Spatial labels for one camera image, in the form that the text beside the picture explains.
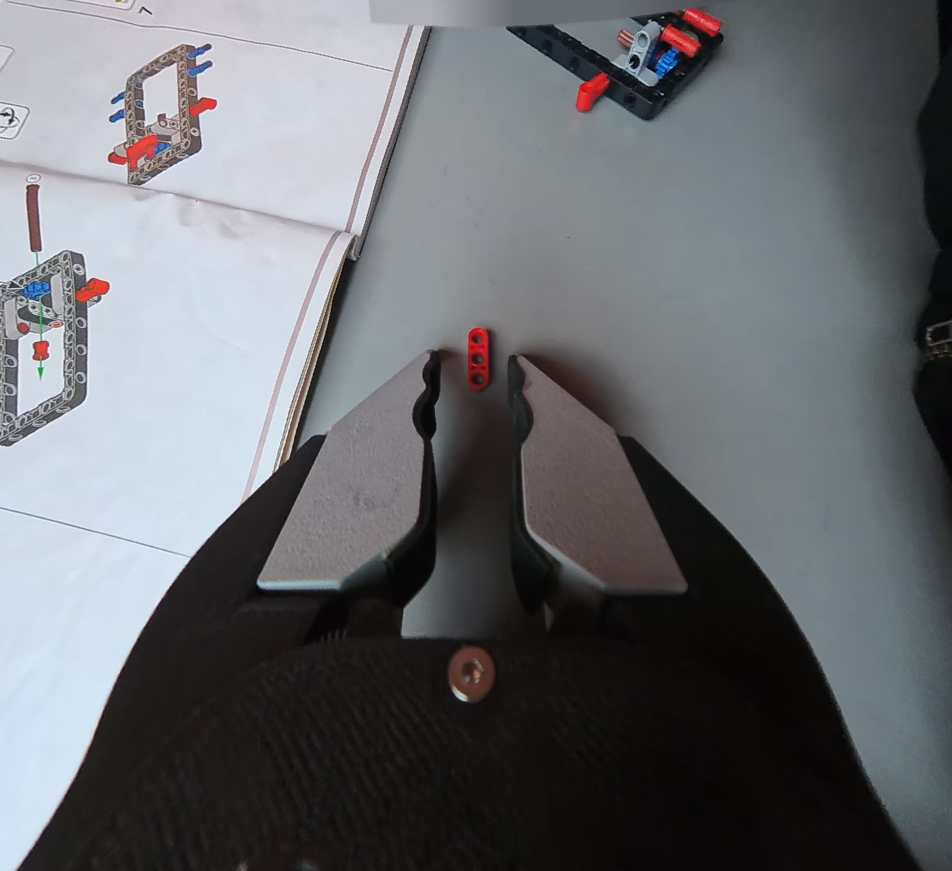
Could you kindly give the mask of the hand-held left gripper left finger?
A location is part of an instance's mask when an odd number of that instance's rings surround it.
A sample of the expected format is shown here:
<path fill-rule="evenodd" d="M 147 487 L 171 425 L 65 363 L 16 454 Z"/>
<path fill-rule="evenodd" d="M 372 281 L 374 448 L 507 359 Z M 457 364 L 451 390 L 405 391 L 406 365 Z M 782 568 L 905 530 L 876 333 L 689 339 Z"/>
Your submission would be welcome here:
<path fill-rule="evenodd" d="M 441 359 L 426 350 L 333 425 L 257 587 L 406 606 L 435 564 L 432 438 Z"/>

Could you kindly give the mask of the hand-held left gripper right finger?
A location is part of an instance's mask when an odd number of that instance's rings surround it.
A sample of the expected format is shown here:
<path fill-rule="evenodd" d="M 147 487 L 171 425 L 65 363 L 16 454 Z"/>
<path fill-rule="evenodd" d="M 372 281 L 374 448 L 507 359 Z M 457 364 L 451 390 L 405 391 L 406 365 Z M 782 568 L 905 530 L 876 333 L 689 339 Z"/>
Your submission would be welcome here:
<path fill-rule="evenodd" d="M 507 362 L 510 564 L 524 611 L 688 590 L 616 430 L 524 355 Z"/>

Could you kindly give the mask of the black lego frame assembly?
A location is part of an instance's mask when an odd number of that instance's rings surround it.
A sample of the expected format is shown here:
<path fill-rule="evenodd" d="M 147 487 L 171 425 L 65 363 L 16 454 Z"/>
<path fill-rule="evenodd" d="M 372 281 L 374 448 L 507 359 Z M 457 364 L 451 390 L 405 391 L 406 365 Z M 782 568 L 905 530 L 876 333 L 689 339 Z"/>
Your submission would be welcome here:
<path fill-rule="evenodd" d="M 610 100 L 650 121 L 708 67 L 723 44 L 722 28 L 719 18 L 701 8 L 633 16 L 616 36 L 613 57 L 553 24 L 511 26 L 507 32 L 581 81 L 578 112 L 590 113 Z"/>

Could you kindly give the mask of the lego instruction booklet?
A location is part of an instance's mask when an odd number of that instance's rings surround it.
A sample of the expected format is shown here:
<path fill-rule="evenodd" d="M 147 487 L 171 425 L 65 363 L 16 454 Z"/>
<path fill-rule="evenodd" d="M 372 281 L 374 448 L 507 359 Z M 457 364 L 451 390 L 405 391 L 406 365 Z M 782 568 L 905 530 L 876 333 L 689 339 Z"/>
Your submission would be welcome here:
<path fill-rule="evenodd" d="M 2 0 L 2 869 L 290 453 L 425 40 L 368 0 Z"/>

